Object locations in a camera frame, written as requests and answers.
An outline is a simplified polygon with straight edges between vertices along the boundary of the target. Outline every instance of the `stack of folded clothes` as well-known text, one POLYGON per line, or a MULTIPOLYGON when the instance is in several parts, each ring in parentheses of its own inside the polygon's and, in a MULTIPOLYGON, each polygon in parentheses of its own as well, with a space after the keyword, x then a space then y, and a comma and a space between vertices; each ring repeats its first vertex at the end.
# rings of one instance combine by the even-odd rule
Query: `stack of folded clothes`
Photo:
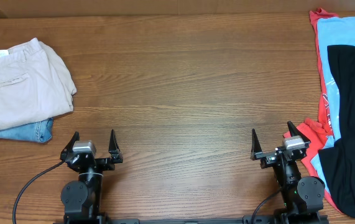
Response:
POLYGON ((321 97, 318 122, 307 118, 298 126, 311 140, 302 162, 325 182, 327 201, 355 218, 355 17, 318 9, 310 12, 310 22, 321 97))
POLYGON ((0 50, 0 138, 47 142, 75 93, 63 60, 36 38, 0 50))

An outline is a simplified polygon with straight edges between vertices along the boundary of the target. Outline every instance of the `folded white garment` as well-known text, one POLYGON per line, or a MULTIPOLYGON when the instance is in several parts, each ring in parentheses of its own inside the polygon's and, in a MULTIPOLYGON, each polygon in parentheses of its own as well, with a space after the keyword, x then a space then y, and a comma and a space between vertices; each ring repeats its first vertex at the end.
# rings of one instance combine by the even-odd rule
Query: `folded white garment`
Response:
POLYGON ((54 50, 36 38, 0 57, 0 130, 73 110, 71 74, 54 50))

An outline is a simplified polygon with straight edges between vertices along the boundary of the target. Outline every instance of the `black cloth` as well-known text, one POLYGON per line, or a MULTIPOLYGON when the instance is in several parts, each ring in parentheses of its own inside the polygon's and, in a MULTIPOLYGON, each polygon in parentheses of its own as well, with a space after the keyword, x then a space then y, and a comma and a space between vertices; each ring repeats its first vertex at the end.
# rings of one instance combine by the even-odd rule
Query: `black cloth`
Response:
POLYGON ((340 94, 341 139, 318 152, 333 202, 355 218, 355 47, 328 46, 328 60, 340 94))

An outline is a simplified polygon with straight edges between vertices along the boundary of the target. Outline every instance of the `light blue garment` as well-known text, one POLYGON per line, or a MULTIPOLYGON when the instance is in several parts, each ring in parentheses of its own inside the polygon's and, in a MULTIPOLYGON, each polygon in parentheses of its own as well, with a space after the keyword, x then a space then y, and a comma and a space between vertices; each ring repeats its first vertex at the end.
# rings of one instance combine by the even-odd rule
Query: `light blue garment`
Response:
POLYGON ((53 118, 0 130, 0 139, 47 142, 52 138, 53 118))
POLYGON ((331 125, 334 139, 337 141, 341 137, 339 127, 340 96, 329 67, 327 46, 341 44, 355 46, 355 17, 319 19, 317 30, 322 71, 328 94, 331 125))
MULTIPOLYGON (((327 148, 333 146, 334 146, 334 138, 333 136, 328 136, 328 140, 326 140, 325 146, 322 150, 328 150, 327 148)), ((316 170, 318 177, 325 183, 325 190, 329 192, 329 188, 328 185, 326 184, 326 180, 324 176, 324 171, 322 170, 322 166, 321 166, 320 155, 317 153, 316 156, 314 156, 314 158, 310 162, 313 165, 314 169, 316 170)))

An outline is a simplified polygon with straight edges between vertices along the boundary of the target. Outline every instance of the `denim fabric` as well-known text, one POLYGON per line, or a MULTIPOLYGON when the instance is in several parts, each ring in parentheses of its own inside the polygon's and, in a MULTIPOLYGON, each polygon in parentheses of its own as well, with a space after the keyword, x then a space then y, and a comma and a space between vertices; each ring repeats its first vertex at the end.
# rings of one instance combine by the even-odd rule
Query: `denim fabric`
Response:
MULTIPOLYGON (((325 143, 324 148, 322 150, 327 150, 327 148, 333 147, 334 146, 334 137, 333 136, 328 136, 328 140, 325 143)), ((322 170, 321 166, 321 161, 320 161, 320 155, 317 153, 316 156, 311 160, 311 164, 313 165, 314 169, 316 170, 316 173, 318 174, 318 177, 325 183, 325 190, 329 193, 328 185, 326 184, 324 172, 322 170)))
POLYGON ((355 46, 355 17, 319 19, 317 29, 318 46, 326 92, 328 94, 332 130, 334 139, 337 141, 341 137, 339 127, 340 95, 329 66, 327 47, 329 45, 343 44, 355 46))
POLYGON ((52 138, 53 118, 0 130, 0 139, 47 142, 52 138))

